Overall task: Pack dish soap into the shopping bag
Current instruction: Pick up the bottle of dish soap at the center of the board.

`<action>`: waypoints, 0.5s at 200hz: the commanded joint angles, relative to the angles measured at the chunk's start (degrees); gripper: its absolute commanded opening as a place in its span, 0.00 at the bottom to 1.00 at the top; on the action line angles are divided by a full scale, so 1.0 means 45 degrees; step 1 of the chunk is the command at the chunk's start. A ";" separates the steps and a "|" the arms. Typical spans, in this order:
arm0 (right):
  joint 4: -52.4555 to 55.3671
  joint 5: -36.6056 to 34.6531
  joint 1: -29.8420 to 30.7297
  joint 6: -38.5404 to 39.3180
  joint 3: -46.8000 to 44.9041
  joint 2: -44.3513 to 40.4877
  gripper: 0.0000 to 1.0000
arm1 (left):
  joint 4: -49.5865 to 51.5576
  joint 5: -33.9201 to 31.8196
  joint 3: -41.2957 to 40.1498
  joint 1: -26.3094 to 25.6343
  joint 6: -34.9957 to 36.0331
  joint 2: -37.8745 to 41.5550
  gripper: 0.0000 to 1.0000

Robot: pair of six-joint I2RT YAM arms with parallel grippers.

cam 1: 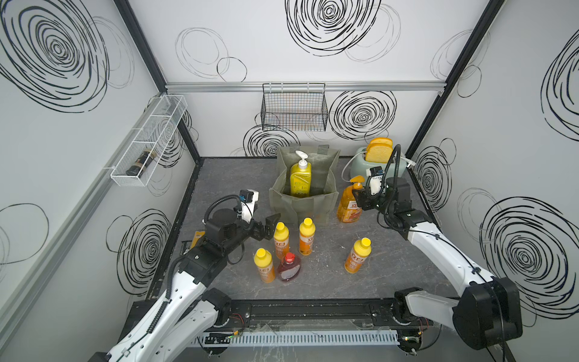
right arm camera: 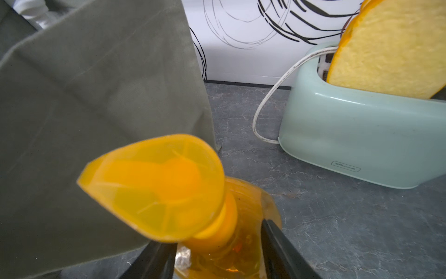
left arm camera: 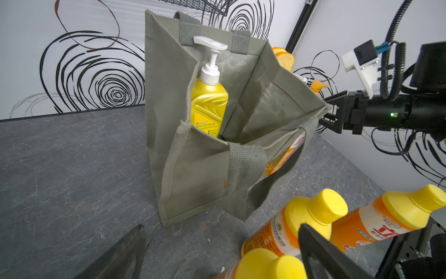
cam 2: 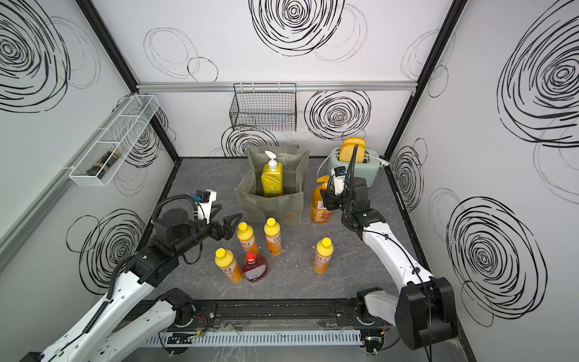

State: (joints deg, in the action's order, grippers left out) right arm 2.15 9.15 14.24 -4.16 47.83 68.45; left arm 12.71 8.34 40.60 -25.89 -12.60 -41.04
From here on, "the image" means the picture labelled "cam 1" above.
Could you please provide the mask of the orange pump soap bottle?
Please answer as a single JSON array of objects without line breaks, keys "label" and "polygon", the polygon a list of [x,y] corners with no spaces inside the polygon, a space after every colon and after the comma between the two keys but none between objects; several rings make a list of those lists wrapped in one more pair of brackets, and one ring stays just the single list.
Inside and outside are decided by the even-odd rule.
[{"label": "orange pump soap bottle", "polygon": [[363,176],[356,176],[350,179],[350,184],[342,193],[340,205],[336,216],[341,223],[355,223],[360,219],[362,209],[357,205],[354,197],[354,190],[362,190],[364,187],[365,178]]}]

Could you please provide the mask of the green fabric shopping bag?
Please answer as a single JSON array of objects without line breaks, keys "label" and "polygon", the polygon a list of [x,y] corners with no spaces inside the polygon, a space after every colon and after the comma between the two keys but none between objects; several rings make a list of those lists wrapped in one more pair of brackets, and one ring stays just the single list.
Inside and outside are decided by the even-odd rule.
[{"label": "green fabric shopping bag", "polygon": [[339,193],[334,171],[340,151],[327,145],[288,146],[277,150],[277,179],[269,189],[270,208],[291,225],[305,218],[326,226]]}]

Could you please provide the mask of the yellow pump soap bottle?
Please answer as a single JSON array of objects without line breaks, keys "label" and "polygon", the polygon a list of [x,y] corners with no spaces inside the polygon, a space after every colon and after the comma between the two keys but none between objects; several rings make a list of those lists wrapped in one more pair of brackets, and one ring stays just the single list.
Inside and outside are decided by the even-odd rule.
[{"label": "yellow pump soap bottle", "polygon": [[312,164],[308,161],[308,155],[305,152],[296,150],[295,154],[299,157],[299,161],[290,169],[290,194],[297,198],[309,197],[312,184]]}]

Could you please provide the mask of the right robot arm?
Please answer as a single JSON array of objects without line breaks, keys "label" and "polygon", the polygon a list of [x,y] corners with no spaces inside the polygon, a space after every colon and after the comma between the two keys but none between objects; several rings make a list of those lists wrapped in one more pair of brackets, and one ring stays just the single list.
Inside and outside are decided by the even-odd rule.
[{"label": "right robot arm", "polygon": [[495,277],[443,235],[431,217],[413,207],[410,186],[399,177],[369,182],[353,191],[357,206],[376,210],[387,228],[417,247],[451,282],[457,296],[418,287],[394,295],[393,316],[408,323],[426,318],[455,330],[470,348],[503,345],[523,335],[520,292],[509,278]]}]

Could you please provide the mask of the yellow object behind left arm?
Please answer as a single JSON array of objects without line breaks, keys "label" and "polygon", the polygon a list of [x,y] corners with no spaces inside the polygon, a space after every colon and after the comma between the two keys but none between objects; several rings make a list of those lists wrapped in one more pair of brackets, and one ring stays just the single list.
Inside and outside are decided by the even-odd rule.
[{"label": "yellow object behind left arm", "polygon": [[196,244],[201,240],[201,238],[205,235],[205,231],[196,231],[194,238],[191,240],[191,244],[189,249],[193,249]]}]

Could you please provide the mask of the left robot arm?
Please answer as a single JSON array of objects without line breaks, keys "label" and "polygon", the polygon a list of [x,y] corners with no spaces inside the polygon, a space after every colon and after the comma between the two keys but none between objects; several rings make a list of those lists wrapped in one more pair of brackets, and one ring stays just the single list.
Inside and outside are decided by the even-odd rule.
[{"label": "left robot arm", "polygon": [[249,238],[272,239],[280,220],[280,214],[265,222],[245,220],[240,212],[236,207],[206,215],[204,236],[170,266],[166,291],[127,336],[91,360],[173,361],[207,329],[226,324],[231,300],[210,284],[232,251]]}]

